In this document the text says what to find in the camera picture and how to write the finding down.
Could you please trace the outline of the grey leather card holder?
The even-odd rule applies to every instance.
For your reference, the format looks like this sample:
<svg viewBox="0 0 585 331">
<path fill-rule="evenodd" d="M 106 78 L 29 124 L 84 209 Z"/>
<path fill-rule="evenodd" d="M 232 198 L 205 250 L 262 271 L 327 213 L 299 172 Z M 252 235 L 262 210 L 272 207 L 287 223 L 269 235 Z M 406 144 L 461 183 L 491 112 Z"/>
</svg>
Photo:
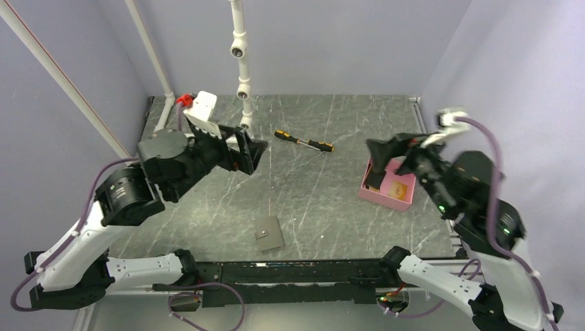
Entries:
<svg viewBox="0 0 585 331">
<path fill-rule="evenodd" d="M 277 216 L 271 215 L 256 220 L 255 240 L 261 252 L 285 246 L 284 236 Z"/>
</svg>

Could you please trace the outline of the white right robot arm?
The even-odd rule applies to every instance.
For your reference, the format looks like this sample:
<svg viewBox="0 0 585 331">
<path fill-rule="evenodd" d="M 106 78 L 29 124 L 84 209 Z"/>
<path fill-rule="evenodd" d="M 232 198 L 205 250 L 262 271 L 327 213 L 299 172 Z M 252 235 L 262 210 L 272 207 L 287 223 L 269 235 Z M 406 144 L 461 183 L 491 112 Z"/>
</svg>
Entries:
<svg viewBox="0 0 585 331">
<path fill-rule="evenodd" d="M 395 158 L 396 174 L 415 176 L 475 257 L 485 280 L 474 284 L 422 261 L 405 248 L 391 248 L 380 261 L 389 286 L 404 281 L 458 307 L 479 330 L 557 328 L 563 307 L 546 298 L 527 257 L 526 229 L 519 212 L 498 198 L 502 174 L 480 151 L 466 151 L 453 162 L 441 158 L 442 144 L 428 134 L 400 133 L 387 141 L 368 139 L 370 175 L 381 176 Z"/>
</svg>

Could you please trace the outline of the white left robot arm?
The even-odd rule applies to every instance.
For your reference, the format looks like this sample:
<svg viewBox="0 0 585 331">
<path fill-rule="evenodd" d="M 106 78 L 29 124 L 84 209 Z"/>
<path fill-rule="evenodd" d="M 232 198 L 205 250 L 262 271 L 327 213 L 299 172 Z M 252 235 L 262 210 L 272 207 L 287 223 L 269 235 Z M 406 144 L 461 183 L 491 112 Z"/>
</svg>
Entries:
<svg viewBox="0 0 585 331">
<path fill-rule="evenodd" d="M 148 218 L 176 203 L 214 168 L 253 174 L 268 142 L 242 128 L 192 135 L 166 129 L 139 143 L 135 158 L 122 159 L 109 176 L 98 174 L 80 219 L 49 250 L 25 257 L 30 310 L 78 310 L 107 293 L 153 285 L 187 290 L 200 276 L 192 253 L 117 259 L 110 246 Z"/>
</svg>

